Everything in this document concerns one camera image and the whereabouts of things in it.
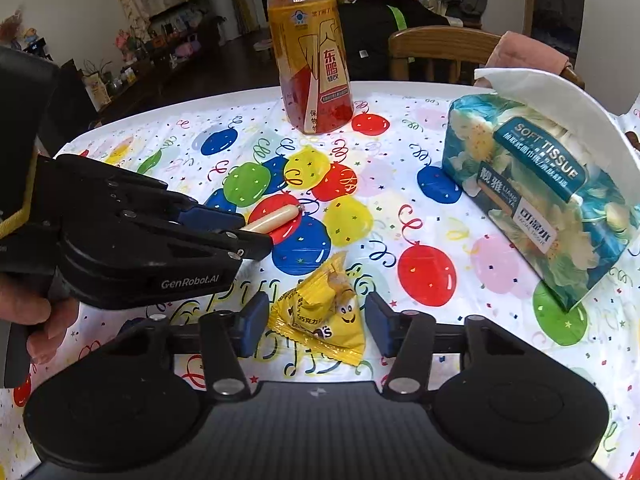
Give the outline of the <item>person's left hand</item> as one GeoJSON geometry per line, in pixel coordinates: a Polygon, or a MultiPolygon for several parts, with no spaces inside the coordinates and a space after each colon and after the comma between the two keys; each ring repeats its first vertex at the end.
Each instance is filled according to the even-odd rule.
{"type": "Polygon", "coordinates": [[[50,304],[46,298],[1,277],[1,318],[21,325],[42,327],[27,339],[26,349],[36,364],[50,362],[63,343],[67,330],[77,321],[79,302],[66,299],[50,304]]]}

